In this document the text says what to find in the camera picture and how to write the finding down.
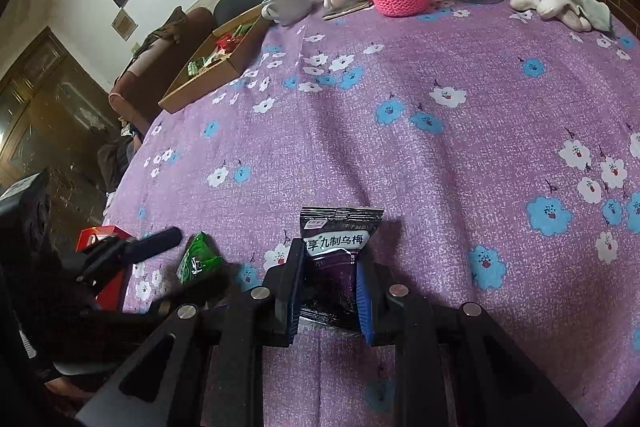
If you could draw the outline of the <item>green snack packet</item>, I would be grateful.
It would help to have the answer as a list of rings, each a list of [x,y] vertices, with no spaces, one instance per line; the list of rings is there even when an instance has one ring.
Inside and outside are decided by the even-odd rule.
[[[213,239],[205,232],[192,235],[178,264],[177,277],[181,284],[191,283],[203,275],[214,273],[224,265]]]

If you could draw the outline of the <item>white ceramic mug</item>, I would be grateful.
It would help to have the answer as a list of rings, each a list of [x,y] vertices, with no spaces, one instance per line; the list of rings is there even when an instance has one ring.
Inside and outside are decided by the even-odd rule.
[[[262,18],[281,26],[292,26],[312,9],[311,0],[264,0]]]

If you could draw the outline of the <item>white gloves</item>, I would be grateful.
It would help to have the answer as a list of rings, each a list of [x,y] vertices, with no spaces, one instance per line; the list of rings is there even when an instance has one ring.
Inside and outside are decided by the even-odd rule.
[[[542,20],[559,20],[576,32],[614,32],[611,10],[598,0],[510,0],[510,7],[516,12],[534,10]]]

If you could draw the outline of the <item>purple floral tablecloth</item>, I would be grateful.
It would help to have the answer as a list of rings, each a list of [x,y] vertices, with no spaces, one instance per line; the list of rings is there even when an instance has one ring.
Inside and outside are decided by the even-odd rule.
[[[272,28],[257,61],[158,115],[105,220],[213,237],[243,288],[306,206],[384,212],[370,246],[435,303],[473,300],[585,422],[639,380],[639,41],[436,0]]]

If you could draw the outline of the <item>brown cardboard snack tray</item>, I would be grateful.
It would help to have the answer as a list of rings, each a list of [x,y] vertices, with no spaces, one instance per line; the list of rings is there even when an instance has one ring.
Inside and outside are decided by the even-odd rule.
[[[180,70],[158,102],[160,108],[175,114],[239,79],[257,57],[269,26],[256,5],[215,29]]]

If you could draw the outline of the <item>small wall plaque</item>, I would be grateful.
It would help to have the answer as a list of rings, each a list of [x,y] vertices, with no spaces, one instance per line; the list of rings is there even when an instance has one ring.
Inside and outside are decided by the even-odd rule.
[[[120,9],[112,20],[112,28],[122,40],[128,41],[138,28],[138,24],[124,9]]]

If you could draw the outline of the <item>dark purple plum packet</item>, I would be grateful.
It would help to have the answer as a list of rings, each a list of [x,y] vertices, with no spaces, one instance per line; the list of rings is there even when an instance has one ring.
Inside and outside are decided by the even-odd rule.
[[[300,210],[300,238],[305,243],[302,317],[358,332],[357,260],[383,221],[371,207],[305,207]]]

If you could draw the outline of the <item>red gift box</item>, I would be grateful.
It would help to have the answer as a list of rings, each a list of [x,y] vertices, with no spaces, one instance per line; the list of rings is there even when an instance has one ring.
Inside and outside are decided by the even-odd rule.
[[[132,236],[115,225],[82,230],[76,251],[82,263],[76,283],[105,311],[120,311],[124,302],[127,268],[124,251]]]

